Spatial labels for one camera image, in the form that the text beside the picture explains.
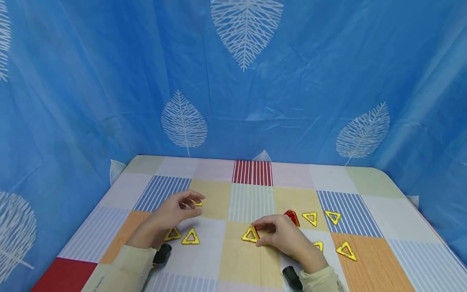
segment forearm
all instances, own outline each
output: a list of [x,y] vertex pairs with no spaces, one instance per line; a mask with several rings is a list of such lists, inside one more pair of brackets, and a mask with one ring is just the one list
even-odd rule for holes
[[152,261],[164,241],[166,231],[142,223],[120,249],[96,292],[139,292],[152,268]]
[[156,249],[139,249],[123,246],[94,291],[96,292],[139,292],[152,268]]
[[305,292],[346,292],[344,285],[339,280],[331,266],[327,266],[318,272],[308,274],[300,272],[303,291]]
[[314,274],[329,266],[323,253],[311,242],[304,244],[295,257],[307,274]]

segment red striped patch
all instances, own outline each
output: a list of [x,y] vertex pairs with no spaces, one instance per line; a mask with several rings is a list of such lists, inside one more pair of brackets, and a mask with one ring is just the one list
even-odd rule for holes
[[236,160],[232,182],[247,185],[272,186],[272,168],[269,161]]

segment yellow triangle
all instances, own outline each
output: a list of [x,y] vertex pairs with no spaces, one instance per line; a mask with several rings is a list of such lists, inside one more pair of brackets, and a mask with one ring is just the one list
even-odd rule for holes
[[311,212],[311,213],[303,213],[302,214],[305,219],[311,223],[314,227],[318,225],[318,214],[316,212]]
[[256,243],[259,239],[258,234],[256,233],[256,230],[253,226],[250,226],[248,230],[245,232],[245,234],[241,237],[243,241],[248,241],[248,242],[253,242]]
[[167,234],[165,235],[164,241],[169,241],[169,240],[174,240],[174,239],[179,239],[182,238],[182,235],[180,234],[180,231],[176,227],[170,229]]
[[345,256],[346,258],[350,258],[351,260],[353,261],[357,261],[357,258],[355,257],[355,254],[354,252],[352,251],[352,249],[350,248],[350,245],[348,242],[344,242],[341,246],[339,246],[337,249],[336,249],[336,252],[340,255],[343,255]]
[[182,240],[182,244],[199,244],[198,235],[196,235],[195,228],[192,227],[185,238]]
[[333,222],[334,225],[337,225],[337,223],[339,222],[340,220],[340,213],[336,213],[336,212],[331,212],[331,211],[324,211],[326,213],[326,216],[329,217],[329,219],[331,219],[331,221]]
[[201,201],[201,203],[197,203],[197,202],[193,201],[193,204],[195,204],[195,206],[201,207],[203,205],[203,201]]
[[313,242],[314,246],[317,246],[319,250],[323,251],[323,242],[318,241],[318,242]]

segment blue striped patch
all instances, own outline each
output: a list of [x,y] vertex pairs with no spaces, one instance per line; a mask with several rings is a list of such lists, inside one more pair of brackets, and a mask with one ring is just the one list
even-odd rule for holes
[[153,212],[171,194],[188,189],[190,182],[189,178],[153,176],[133,210]]
[[144,292],[216,292],[217,281],[190,276],[182,276],[161,271],[154,272],[146,284]]
[[465,291],[467,271],[443,244],[387,239],[415,291]]
[[58,257],[98,263],[130,210],[97,206]]
[[383,237],[360,195],[318,191],[318,197],[323,211],[341,214],[337,225],[325,215],[331,232]]
[[274,214],[274,195],[271,186],[232,184],[229,221],[251,223]]

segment left hand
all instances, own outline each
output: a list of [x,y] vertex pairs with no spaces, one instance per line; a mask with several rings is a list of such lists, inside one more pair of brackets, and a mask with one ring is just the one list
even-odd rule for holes
[[193,201],[200,203],[204,198],[204,195],[192,190],[171,195],[138,226],[127,241],[127,245],[140,249],[156,247],[153,241],[157,235],[165,236],[168,229],[174,228],[185,219],[197,217],[203,213],[202,209],[196,208]]
[[192,190],[175,193],[168,197],[145,222],[154,229],[174,228],[183,220],[200,216],[203,210],[196,208],[193,201],[201,203],[204,198],[204,195]]

